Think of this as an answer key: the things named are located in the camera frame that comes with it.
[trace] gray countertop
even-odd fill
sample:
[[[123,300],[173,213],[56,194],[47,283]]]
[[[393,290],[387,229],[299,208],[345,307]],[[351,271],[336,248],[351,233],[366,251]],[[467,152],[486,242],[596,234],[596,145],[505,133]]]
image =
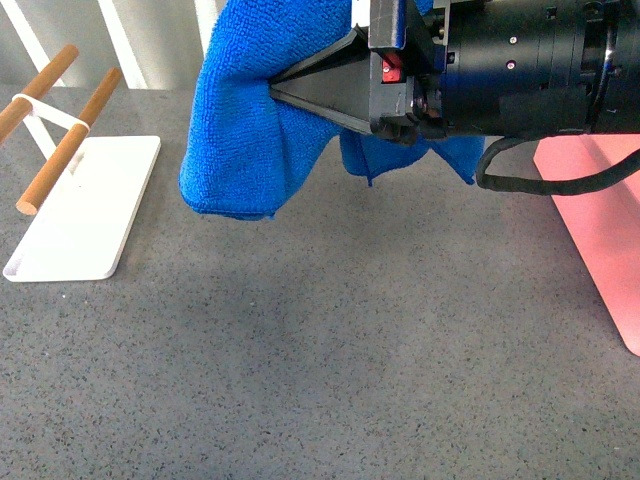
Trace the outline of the gray countertop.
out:
[[[276,221],[203,217],[190,109],[119,90],[92,131],[162,138],[112,278],[0,282],[0,478],[640,478],[640,359],[550,199],[432,154],[368,189],[334,141]],[[0,148],[0,266],[41,164]]]

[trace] towel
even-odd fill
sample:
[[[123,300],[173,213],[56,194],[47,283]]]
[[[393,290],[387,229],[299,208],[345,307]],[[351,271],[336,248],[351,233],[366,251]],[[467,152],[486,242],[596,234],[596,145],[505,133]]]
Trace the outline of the towel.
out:
[[[425,13],[433,2],[416,3]],[[269,96],[269,78],[344,37],[350,18],[351,0],[227,2],[196,84],[178,179],[187,205],[238,220],[273,217],[337,135],[346,171],[369,183],[413,164],[430,148],[473,183],[483,138],[420,140],[403,147],[347,131]]]

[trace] white plastic stand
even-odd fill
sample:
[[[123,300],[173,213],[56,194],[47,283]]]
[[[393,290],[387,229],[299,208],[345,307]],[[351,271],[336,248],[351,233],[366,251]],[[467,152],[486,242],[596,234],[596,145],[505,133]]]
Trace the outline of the white plastic stand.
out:
[[[24,120],[45,158],[55,144],[45,118],[83,122],[38,100]],[[12,282],[102,280],[116,270],[160,151],[160,138],[87,138],[3,270]]]

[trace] pink panel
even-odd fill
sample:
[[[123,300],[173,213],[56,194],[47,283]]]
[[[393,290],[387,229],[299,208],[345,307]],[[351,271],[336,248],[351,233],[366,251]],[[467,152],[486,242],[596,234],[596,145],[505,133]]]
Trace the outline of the pink panel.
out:
[[[535,164],[545,180],[601,171],[640,149],[640,135],[549,138]],[[640,356],[640,173],[602,192],[553,198],[625,344]]]

